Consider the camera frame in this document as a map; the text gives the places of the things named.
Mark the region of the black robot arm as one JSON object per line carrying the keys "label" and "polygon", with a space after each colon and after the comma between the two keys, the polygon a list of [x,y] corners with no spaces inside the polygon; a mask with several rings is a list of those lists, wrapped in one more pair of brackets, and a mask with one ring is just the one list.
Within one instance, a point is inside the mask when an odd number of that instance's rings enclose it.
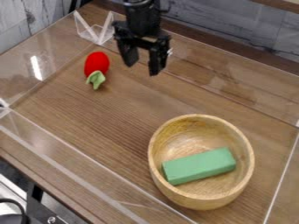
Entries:
{"label": "black robot arm", "polygon": [[160,0],[124,0],[124,8],[125,21],[112,23],[117,50],[130,67],[138,61],[137,49],[145,49],[149,75],[156,76],[165,68],[170,50],[170,35],[160,26]]}

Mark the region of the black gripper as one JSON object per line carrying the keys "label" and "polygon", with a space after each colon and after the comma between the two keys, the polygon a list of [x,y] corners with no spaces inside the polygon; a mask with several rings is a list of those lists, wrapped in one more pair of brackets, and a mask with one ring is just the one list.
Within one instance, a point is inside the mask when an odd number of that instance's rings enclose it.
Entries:
{"label": "black gripper", "polygon": [[129,29],[125,21],[116,21],[112,26],[117,49],[125,65],[130,67],[138,61],[137,48],[145,49],[149,52],[149,75],[156,76],[166,64],[170,35],[160,28],[138,34]]}

